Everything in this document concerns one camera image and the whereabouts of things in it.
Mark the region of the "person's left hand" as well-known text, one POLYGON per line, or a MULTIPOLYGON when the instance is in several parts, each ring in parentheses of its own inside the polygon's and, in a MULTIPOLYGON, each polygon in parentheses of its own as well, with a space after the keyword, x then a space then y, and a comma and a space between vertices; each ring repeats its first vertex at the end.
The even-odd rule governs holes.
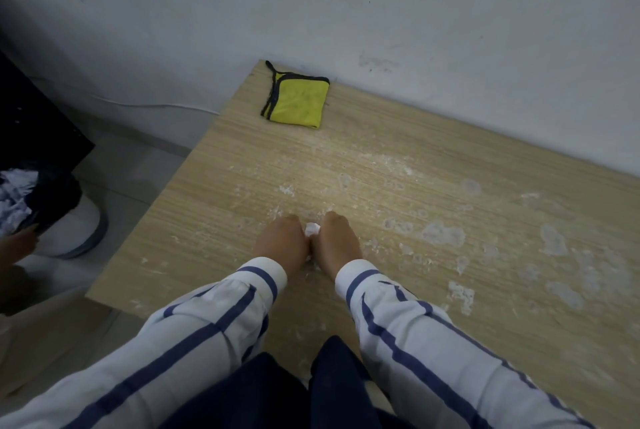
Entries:
POLYGON ((297 215, 281 216, 269 223, 255 242, 253 257, 267 257, 287 276, 295 274, 310 254, 310 239, 297 215))

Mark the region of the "person's right hand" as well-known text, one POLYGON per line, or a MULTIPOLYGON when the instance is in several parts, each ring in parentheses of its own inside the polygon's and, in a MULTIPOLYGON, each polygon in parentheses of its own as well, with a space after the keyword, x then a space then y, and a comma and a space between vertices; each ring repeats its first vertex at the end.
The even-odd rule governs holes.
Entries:
POLYGON ((327 212, 317 234, 310 236, 312 258, 319 268, 335 281, 348 263, 363 258, 359 239, 348 219, 337 212, 327 212))

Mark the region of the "person's right forearm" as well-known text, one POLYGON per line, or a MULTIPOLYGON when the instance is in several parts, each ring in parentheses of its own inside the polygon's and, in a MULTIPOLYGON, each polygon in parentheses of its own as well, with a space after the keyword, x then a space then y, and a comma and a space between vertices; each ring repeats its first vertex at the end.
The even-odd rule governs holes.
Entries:
POLYGON ((595 429, 558 397, 356 259, 335 276, 364 366, 395 414, 423 429, 595 429))

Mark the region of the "person's left forearm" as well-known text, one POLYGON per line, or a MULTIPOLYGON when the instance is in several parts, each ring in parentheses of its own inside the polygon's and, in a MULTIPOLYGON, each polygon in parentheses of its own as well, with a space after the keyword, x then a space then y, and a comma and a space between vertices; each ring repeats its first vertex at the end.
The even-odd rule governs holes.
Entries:
POLYGON ((0 429, 155 429, 259 353, 286 284, 281 264, 251 259, 154 313, 114 353, 0 418, 0 429))

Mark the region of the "yellow cloth with black trim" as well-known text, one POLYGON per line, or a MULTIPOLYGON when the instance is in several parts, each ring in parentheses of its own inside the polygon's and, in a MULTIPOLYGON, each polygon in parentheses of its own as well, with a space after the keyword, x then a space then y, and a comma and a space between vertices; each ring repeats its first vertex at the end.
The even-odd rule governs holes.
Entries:
POLYGON ((266 61, 271 71, 271 89, 260 116, 284 125, 318 129, 331 85, 327 77, 279 71, 266 61))

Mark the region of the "dark blue trousers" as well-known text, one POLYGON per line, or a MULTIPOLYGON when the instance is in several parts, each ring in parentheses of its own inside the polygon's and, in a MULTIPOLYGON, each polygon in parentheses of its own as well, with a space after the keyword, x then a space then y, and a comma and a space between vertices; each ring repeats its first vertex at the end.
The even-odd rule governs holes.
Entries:
POLYGON ((372 377, 339 336, 321 347, 309 385, 260 353, 177 409, 158 429, 416 429, 376 408, 372 377))

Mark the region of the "white waste bin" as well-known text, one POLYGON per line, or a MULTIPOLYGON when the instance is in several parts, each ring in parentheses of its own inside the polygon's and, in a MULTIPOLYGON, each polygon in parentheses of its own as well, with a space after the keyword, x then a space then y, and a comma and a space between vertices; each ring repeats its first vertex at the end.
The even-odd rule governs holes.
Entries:
POLYGON ((79 204, 39 236, 35 255, 74 259, 99 245, 108 231, 108 215, 85 193, 79 204))

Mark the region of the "black bin liner bag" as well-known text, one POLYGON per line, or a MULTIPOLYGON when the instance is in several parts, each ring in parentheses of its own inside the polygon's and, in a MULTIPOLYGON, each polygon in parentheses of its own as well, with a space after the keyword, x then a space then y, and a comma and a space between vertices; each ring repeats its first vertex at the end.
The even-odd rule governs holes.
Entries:
POLYGON ((38 172, 36 187, 26 198, 32 214, 15 233, 34 227, 36 234, 42 234, 79 204, 82 196, 81 186, 68 170, 44 160, 21 161, 1 171, 9 169, 38 172))

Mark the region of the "crumpled white paper waste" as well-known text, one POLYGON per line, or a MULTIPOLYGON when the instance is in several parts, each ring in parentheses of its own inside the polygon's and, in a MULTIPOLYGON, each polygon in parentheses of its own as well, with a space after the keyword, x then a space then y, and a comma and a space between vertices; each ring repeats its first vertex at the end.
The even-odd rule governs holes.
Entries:
POLYGON ((0 238, 18 231, 32 214, 26 198, 36 187, 37 181, 38 172, 34 170, 0 171, 0 238))

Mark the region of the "black furniture panel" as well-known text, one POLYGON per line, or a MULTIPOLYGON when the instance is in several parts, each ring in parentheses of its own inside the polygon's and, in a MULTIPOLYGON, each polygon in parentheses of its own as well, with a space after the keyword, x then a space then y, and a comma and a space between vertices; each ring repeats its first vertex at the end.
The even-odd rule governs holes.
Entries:
POLYGON ((73 171, 95 144, 0 52, 0 171, 60 167, 73 171))

